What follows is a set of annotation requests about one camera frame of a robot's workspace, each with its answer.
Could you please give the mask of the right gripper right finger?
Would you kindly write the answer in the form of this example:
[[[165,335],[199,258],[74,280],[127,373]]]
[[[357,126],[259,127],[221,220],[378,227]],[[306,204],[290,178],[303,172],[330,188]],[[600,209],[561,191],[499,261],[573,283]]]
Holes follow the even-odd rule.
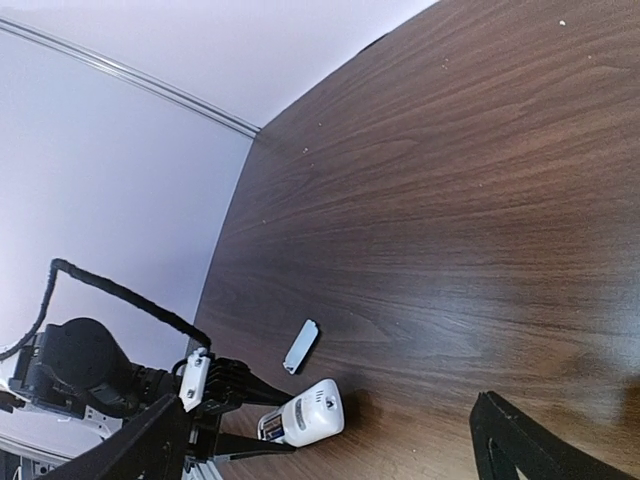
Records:
[[[481,392],[469,425],[480,479],[629,479],[563,441],[494,391]]]

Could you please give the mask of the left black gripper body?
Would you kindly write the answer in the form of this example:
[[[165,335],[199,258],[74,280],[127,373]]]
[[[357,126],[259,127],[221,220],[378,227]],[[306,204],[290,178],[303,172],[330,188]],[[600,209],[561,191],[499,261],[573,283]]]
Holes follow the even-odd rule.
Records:
[[[225,403],[220,399],[203,400],[191,413],[191,432],[187,459],[204,463],[216,455]]]

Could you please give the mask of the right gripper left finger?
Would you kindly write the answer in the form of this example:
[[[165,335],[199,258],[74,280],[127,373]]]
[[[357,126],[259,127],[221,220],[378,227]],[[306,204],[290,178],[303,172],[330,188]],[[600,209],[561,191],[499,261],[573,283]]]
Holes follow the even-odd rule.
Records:
[[[100,445],[57,467],[49,480],[180,479],[191,431],[182,401],[167,394]]]

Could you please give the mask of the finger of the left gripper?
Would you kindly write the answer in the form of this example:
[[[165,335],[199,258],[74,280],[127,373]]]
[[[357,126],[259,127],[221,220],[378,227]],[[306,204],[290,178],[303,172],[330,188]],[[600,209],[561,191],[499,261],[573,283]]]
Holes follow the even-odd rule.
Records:
[[[294,398],[263,381],[245,364],[229,364],[220,368],[220,380],[225,392],[242,403],[262,406],[281,406]]]
[[[214,448],[214,461],[234,461],[257,456],[293,453],[295,448],[287,444],[262,441],[230,433],[220,433]]]

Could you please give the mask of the white battery cover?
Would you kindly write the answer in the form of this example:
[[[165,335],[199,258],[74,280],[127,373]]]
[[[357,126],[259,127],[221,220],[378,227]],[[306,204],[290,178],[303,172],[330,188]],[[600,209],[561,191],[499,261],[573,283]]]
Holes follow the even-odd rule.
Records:
[[[318,324],[307,319],[284,357],[283,367],[287,373],[295,375],[298,372],[319,335]]]

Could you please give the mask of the white remote control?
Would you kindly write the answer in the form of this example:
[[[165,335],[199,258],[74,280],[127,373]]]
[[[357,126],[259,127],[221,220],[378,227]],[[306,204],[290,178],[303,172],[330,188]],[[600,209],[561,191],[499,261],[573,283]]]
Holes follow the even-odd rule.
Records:
[[[264,415],[257,425],[261,438],[262,420],[280,414],[285,435],[276,443],[295,448],[305,447],[340,434],[345,427],[342,397],[333,379],[323,379],[295,396],[273,412]]]

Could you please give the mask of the blue purple battery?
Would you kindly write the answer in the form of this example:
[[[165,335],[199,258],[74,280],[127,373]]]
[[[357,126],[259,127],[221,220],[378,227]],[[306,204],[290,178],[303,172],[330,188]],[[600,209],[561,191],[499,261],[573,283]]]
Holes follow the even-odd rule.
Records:
[[[276,442],[285,435],[282,416],[277,414],[270,418],[265,417],[260,426],[261,438],[264,441]]]

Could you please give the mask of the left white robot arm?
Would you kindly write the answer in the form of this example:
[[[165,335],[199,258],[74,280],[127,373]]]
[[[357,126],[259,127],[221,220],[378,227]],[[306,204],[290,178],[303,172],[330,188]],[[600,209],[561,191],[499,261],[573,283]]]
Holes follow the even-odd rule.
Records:
[[[91,421],[104,438],[48,479],[180,479],[197,463],[294,450],[221,432],[224,414],[291,397],[205,348],[172,371],[147,368],[131,363],[100,322],[76,318],[2,352],[1,365],[2,409]]]

